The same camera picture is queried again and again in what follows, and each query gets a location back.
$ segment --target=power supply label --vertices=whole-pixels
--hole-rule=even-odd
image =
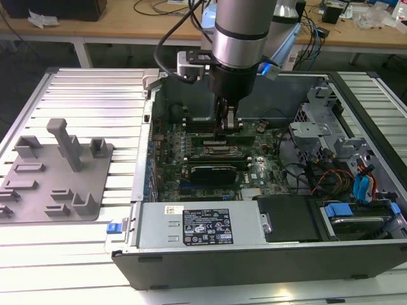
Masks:
[[[228,208],[184,210],[183,242],[186,246],[228,245],[233,243]]]

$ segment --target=blue tab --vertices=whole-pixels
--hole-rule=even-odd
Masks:
[[[354,196],[357,199],[357,193],[359,192],[359,186],[361,184],[362,176],[358,173],[355,176],[355,182],[354,182]]]
[[[361,200],[365,205],[369,204],[369,201],[366,200],[366,193],[368,192],[369,184],[370,184],[369,177],[364,176],[359,186],[359,192],[357,193],[357,199]]]
[[[350,209],[348,203],[330,203],[325,207],[325,212],[328,218],[331,217],[343,217],[343,216],[352,216],[354,213]]]
[[[390,204],[390,208],[392,209],[394,215],[399,215],[401,213],[399,206],[395,202]]]
[[[121,227],[122,224],[115,224],[115,223],[110,223],[107,224],[107,229],[106,229],[106,233],[107,234],[121,234]]]

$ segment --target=floor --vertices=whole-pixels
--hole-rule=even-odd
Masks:
[[[0,139],[18,116],[47,67],[79,67],[69,43],[30,43],[29,46],[40,54],[41,62],[22,43],[18,44],[16,54],[0,50]],[[162,54],[164,63],[175,68],[176,53],[185,48],[166,46]],[[134,46],[132,58],[127,57],[123,45],[90,44],[89,49],[94,67],[156,67],[154,46]],[[382,63],[387,57],[385,54],[362,54],[356,65],[350,65],[350,54],[322,51],[311,71],[375,71],[407,103],[407,58],[393,58],[385,69]]]

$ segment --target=wooden desk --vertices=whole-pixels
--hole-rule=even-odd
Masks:
[[[311,7],[319,2],[320,1],[316,0],[308,0],[308,5],[305,9],[317,27],[323,27],[330,31],[324,43],[324,49],[326,49],[327,46],[407,49],[407,35],[400,33],[392,27],[385,26],[381,29],[361,30],[354,24],[353,20],[341,18],[339,18],[337,24],[322,23],[322,15],[317,13],[318,8]],[[309,40],[309,31],[303,27],[296,43],[308,44]]]
[[[98,22],[61,20],[59,27],[38,29],[27,20],[10,19],[10,25],[26,40],[65,41],[74,44],[82,67],[91,67],[87,43],[156,44],[167,31],[179,21],[179,16],[144,16],[133,10],[135,0],[108,0],[104,14]],[[307,12],[318,0],[308,0]],[[137,7],[154,13],[148,0]],[[163,4],[162,10],[174,10],[181,5]],[[308,13],[317,24],[330,30],[323,46],[324,51],[350,53],[397,53],[407,54],[407,35],[391,27],[382,29],[358,29],[353,21],[339,21],[336,25],[323,24],[321,15]],[[16,40],[6,24],[0,20],[0,39]],[[303,28],[293,50],[300,51],[309,42],[309,33]],[[167,41],[169,45],[200,46],[201,35],[187,20]]]

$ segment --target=gray 3d printed part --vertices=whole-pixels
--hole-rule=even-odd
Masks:
[[[14,148],[21,158],[37,158],[34,149],[41,148],[41,144],[36,137],[20,137]]]
[[[72,200],[72,207],[79,215],[88,215],[94,213],[95,209],[98,208],[98,205],[90,193],[86,197],[85,202],[78,194],[75,194]]]
[[[16,173],[35,173],[45,171],[45,166],[42,163],[14,164],[13,168]]]
[[[62,151],[66,160],[68,160],[74,172],[80,172],[82,163],[79,158],[78,150],[75,149],[71,142],[71,139],[66,132],[66,120],[65,119],[50,119],[46,129],[49,133],[52,133],[59,144],[59,149]]]
[[[70,189],[53,189],[51,197],[54,200],[71,200],[74,198],[74,193]]]
[[[0,202],[17,202],[19,198],[20,195],[13,189],[9,191],[0,191]]]
[[[51,124],[50,129],[58,136],[66,132],[61,120]],[[36,137],[19,139],[20,147],[29,150],[20,150],[22,154],[18,151],[0,188],[0,202],[7,208],[0,211],[0,224],[92,221],[99,216],[113,145],[95,138],[91,148],[80,145],[75,136],[62,138],[59,146],[41,145]],[[75,172],[60,151],[64,156],[67,151],[78,156],[81,171]]]
[[[78,140],[77,136],[70,135],[69,139],[71,140],[74,150],[80,156],[82,153],[82,146],[81,146],[81,144],[79,144],[79,140]],[[61,147],[58,146],[58,150],[61,153],[61,156],[65,158],[64,152],[61,150]]]
[[[6,180],[5,189],[36,189],[38,182],[35,180]]]
[[[47,205],[44,211],[49,217],[52,216],[69,216],[71,211],[64,204],[62,205]]]
[[[13,211],[6,205],[0,205],[0,219],[9,219]]]
[[[106,158],[107,146],[104,139],[94,138],[89,144],[90,152],[94,158]]]

